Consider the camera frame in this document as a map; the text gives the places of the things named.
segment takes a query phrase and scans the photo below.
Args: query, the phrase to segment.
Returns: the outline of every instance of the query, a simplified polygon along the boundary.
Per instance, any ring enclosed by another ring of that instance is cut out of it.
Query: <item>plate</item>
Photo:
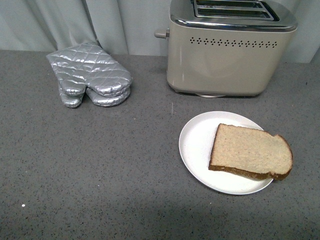
[[[195,116],[183,127],[179,137],[180,155],[186,168],[201,183],[225,194],[246,195],[266,188],[272,178],[256,180],[208,169],[220,123],[263,130],[250,119],[232,112],[210,111]]]

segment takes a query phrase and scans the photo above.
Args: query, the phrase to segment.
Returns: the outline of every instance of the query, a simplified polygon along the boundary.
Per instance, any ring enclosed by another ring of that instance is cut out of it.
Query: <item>curtain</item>
[[[282,61],[320,63],[320,1],[274,0],[298,21]],[[0,49],[53,52],[99,42],[109,54],[166,56],[154,37],[169,27],[171,0],[0,0]]]

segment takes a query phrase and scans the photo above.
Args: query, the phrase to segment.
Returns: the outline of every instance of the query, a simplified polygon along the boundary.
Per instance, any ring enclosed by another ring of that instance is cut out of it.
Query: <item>silver oven mitt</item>
[[[86,87],[93,90],[89,91],[91,96],[99,95],[99,101],[93,103],[104,107],[120,104],[130,94],[130,73],[96,43],[83,43],[46,57],[58,79],[61,99],[69,108],[81,104]]]

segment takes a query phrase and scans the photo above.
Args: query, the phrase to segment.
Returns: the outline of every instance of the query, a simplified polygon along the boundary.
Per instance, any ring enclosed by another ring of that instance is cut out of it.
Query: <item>slice of bread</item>
[[[209,170],[225,171],[253,179],[283,180],[293,166],[287,141],[266,131],[219,124]]]

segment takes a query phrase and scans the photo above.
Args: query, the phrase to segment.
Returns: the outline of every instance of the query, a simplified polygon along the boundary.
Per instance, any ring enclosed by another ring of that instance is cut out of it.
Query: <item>gray countertop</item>
[[[256,97],[176,93],[166,57],[116,55],[130,97],[65,107],[45,52],[0,51],[0,239],[316,239],[320,65],[282,63]],[[248,195],[198,181],[179,153],[193,117],[226,111],[289,142],[283,181]]]

